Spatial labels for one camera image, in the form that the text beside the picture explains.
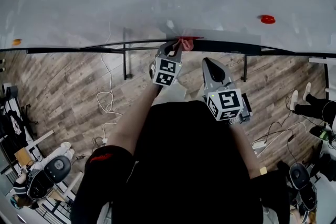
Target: black pants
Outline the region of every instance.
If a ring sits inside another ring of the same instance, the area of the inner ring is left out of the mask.
[[[332,127],[336,116],[336,102],[328,99],[317,99],[311,94],[307,95],[306,101],[311,105],[297,104],[294,113],[323,120]]]

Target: red object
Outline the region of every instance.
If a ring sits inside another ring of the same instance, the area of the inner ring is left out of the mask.
[[[113,156],[112,153],[106,153],[100,156],[96,156],[91,159],[90,163],[92,163],[93,161],[105,161],[106,159],[109,159],[112,156]]]
[[[180,37],[178,36],[177,37],[178,39],[186,39],[186,40],[196,40],[196,39],[204,39],[204,37],[188,37],[188,36],[185,36],[185,37]]]
[[[275,23],[275,18],[273,16],[270,15],[262,15],[260,18],[261,22],[264,24],[274,24]]]

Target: power strip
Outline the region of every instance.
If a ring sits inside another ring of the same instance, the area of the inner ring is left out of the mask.
[[[266,146],[266,139],[261,139],[252,144],[252,148],[256,150],[257,148],[262,148]]]

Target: small orange object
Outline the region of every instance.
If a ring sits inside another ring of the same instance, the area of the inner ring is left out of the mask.
[[[274,24],[276,22],[275,18],[270,15],[261,15],[260,20],[262,23],[268,24],[268,25]]]
[[[12,45],[17,46],[21,44],[22,39],[14,39]]]

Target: white cable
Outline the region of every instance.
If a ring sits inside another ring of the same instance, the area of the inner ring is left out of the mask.
[[[104,123],[104,124],[103,124],[103,133],[104,133],[104,138],[103,138],[103,140],[105,139],[105,129],[104,129],[104,126],[107,125],[107,124],[116,125],[116,123]]]
[[[100,59],[101,61],[103,62],[105,68],[107,69],[108,73],[110,74],[110,92],[99,92],[97,93],[97,96],[96,96],[96,99],[97,99],[97,102],[99,104],[99,106],[106,112],[106,113],[113,113],[113,114],[117,114],[117,115],[120,115],[122,116],[122,114],[118,113],[118,112],[113,112],[111,111],[112,110],[112,104],[113,104],[113,101],[114,101],[114,96],[113,96],[113,92],[112,92],[112,74],[110,72],[110,70],[108,69],[107,65],[105,64],[104,60],[103,60],[103,53],[100,54]],[[103,108],[103,106],[101,105],[101,103],[99,102],[98,100],[98,96],[102,93],[107,93],[107,94],[110,94],[111,95],[111,102],[108,103],[108,105],[106,106],[106,109]]]
[[[130,174],[130,176],[127,178],[126,183],[128,183],[128,180],[131,178],[131,176],[132,176],[132,174],[133,174],[133,171],[134,171],[134,168],[135,168],[135,166],[136,166],[138,163],[139,163],[139,161],[135,161],[135,163],[134,163],[134,165],[133,165],[133,168],[132,168],[132,171],[131,171],[131,174]]]
[[[308,132],[307,132],[307,128],[306,128],[306,126],[305,126],[305,124],[302,122],[302,121],[300,121],[300,122],[298,122],[298,123],[296,123],[296,124],[294,124],[294,125],[292,125],[291,127],[289,127],[289,128],[287,128],[286,130],[284,130],[282,133],[280,133],[277,137],[275,137],[274,139],[273,139],[273,141],[271,142],[271,143],[269,143],[265,148],[264,148],[264,150],[262,151],[262,152],[260,152],[259,153],[259,155],[257,156],[257,157],[259,157],[280,135],[282,135],[284,132],[286,132],[286,131],[288,131],[289,129],[291,129],[292,127],[294,127],[295,125],[298,125],[298,124],[300,124],[300,123],[302,123],[303,125],[304,125],[304,129],[305,129],[305,131],[306,131],[306,133],[307,134],[309,134]]]
[[[109,32],[110,32],[110,35],[109,35],[109,38],[106,40],[105,44],[107,44],[107,42],[109,42],[109,40],[111,38],[111,21],[109,21]],[[112,104],[113,104],[113,101],[114,101],[114,95],[113,95],[113,92],[112,92],[112,74],[111,74],[111,71],[108,69],[106,63],[103,60],[103,53],[100,54],[100,59],[101,59],[102,63],[104,64],[107,72],[110,74],[110,92],[99,92],[99,93],[97,93],[97,95],[96,95],[97,102],[98,102],[99,106],[105,111],[105,113],[112,113],[112,114],[116,114],[116,115],[122,116],[122,114],[120,114],[118,112],[111,111],[112,110]],[[108,105],[106,106],[106,108],[103,108],[103,106],[101,105],[101,103],[98,100],[98,96],[100,94],[103,94],[103,93],[107,93],[108,95],[111,95],[111,102],[108,103]],[[104,133],[103,142],[105,142],[105,143],[106,143],[107,139],[105,138],[105,129],[104,129],[104,126],[107,125],[107,124],[116,125],[116,123],[104,123],[103,124],[103,127],[102,127],[103,128],[103,133]]]

